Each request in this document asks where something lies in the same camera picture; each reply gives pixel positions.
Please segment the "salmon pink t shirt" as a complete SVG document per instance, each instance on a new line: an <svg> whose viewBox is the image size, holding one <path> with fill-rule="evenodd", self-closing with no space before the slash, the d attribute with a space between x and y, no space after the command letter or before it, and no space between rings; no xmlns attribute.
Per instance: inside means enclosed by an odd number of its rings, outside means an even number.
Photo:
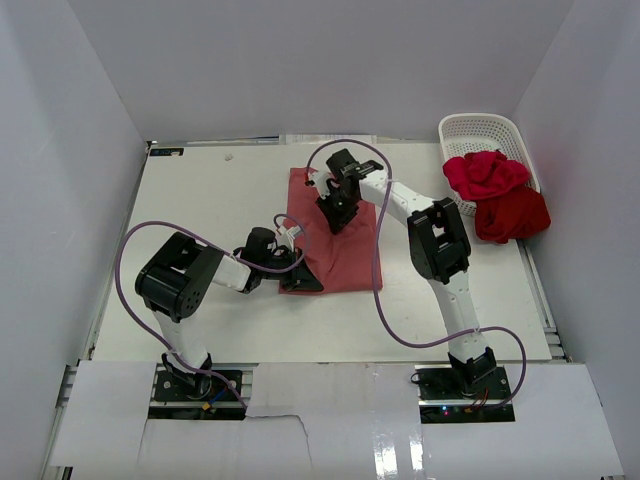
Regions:
<svg viewBox="0 0 640 480"><path fill-rule="evenodd" d="M356 217L338 234L329 229L316 205L317 191L305 184L305 170L289 170L286 213L287 228L301 223L309 235L305 261L322 285L322 294L371 291L375 246L376 207L362 202Z"/></svg>

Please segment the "red t shirt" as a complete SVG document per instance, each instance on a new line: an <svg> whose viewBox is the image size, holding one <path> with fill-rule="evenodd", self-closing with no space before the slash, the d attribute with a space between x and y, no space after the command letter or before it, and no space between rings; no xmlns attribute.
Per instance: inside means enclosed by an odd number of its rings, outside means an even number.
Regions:
<svg viewBox="0 0 640 480"><path fill-rule="evenodd" d="M551 226L541 193L529 187L529 170L502 152L470 152L448 159L443 173L463 201L476 205L476 236L506 244L531 238Z"/></svg>

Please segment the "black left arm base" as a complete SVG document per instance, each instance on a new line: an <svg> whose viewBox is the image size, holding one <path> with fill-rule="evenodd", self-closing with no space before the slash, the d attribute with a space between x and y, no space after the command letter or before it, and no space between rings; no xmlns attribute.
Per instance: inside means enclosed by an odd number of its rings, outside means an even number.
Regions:
<svg viewBox="0 0 640 480"><path fill-rule="evenodd" d="M242 421L245 408L227 384L217 377L205 377L191 387L159 366L148 409L152 420Z"/></svg>

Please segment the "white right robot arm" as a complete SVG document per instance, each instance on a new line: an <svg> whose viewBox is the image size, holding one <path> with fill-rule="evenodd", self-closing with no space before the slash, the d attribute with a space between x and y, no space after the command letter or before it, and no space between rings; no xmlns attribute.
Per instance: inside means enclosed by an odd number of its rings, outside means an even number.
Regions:
<svg viewBox="0 0 640 480"><path fill-rule="evenodd" d="M361 163L347 149L332 154L326 171L307 172L318 192L316 204L337 234L355 218L363 202L380 208L407 228L411 263L432 288L447 332L451 384L472 399L488 385L495 355L481 332L469 289L471 246L456 203L434 200L393 179L375 160Z"/></svg>

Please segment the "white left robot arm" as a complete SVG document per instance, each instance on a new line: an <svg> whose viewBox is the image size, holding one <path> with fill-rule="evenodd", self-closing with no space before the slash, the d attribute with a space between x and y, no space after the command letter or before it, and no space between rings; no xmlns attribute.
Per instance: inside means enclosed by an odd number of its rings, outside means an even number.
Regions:
<svg viewBox="0 0 640 480"><path fill-rule="evenodd" d="M188 398L199 399L211 387L211 355L189 321L212 284L249 294L262 281L277 281L286 293L318 293L320 280L294 246L296 230L255 227L245 245L231 255L204 246L184 233L175 233L136 278L135 291L158 321L171 345L162 363ZM184 360L187 366L179 363Z"/></svg>

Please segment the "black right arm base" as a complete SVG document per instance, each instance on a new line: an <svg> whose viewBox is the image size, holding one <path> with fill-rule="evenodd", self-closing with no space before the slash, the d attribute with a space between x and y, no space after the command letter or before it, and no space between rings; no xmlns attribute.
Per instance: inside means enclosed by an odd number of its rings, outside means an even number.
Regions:
<svg viewBox="0 0 640 480"><path fill-rule="evenodd" d="M417 368L410 382L418 389L423 425L512 423L516 420L506 371L498 367L468 386L448 367Z"/></svg>

